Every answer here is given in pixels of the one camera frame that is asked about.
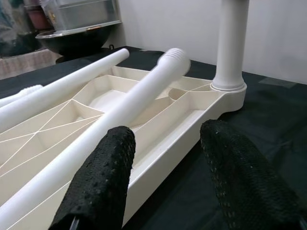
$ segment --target plastic storage bin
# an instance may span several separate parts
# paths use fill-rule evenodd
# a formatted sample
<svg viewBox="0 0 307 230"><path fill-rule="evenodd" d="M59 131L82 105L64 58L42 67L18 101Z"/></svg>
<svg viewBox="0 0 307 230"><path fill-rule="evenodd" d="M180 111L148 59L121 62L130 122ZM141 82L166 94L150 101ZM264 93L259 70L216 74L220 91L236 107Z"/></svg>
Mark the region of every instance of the plastic storage bin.
<svg viewBox="0 0 307 230"><path fill-rule="evenodd" d="M56 31L118 21L113 0L43 0L42 7Z"/></svg>

